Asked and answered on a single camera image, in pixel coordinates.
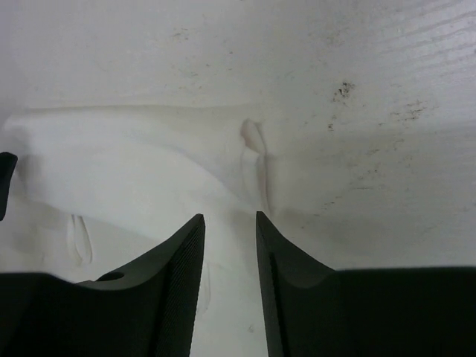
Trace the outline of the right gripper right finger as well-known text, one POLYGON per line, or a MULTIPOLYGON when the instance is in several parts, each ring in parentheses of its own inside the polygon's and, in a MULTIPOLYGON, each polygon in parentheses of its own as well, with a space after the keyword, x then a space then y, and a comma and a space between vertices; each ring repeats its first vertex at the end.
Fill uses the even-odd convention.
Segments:
POLYGON ((270 356, 473 356, 475 269, 335 270, 256 215, 270 356))

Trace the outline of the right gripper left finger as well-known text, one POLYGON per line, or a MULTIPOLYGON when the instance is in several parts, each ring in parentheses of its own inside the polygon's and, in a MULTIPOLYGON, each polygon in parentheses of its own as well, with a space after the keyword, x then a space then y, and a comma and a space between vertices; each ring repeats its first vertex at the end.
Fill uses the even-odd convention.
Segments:
POLYGON ((188 356, 202 275, 205 220, 95 281, 1 276, 3 356, 188 356))

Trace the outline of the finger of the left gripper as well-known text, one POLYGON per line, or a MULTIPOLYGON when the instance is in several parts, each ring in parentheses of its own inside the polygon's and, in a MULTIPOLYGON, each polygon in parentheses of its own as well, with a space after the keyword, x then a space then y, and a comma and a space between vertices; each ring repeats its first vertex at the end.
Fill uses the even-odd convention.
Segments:
POLYGON ((17 161, 18 157, 10 152, 0 154, 0 221, 4 219, 7 211, 10 183, 17 161))

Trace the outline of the white tank top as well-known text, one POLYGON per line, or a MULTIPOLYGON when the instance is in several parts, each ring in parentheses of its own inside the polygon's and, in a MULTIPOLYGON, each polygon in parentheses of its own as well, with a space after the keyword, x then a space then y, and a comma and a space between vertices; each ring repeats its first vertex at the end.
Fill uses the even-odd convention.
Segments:
POLYGON ((193 356, 265 356, 255 216, 268 210, 261 105, 23 109, 1 270, 93 280, 205 218, 193 356))

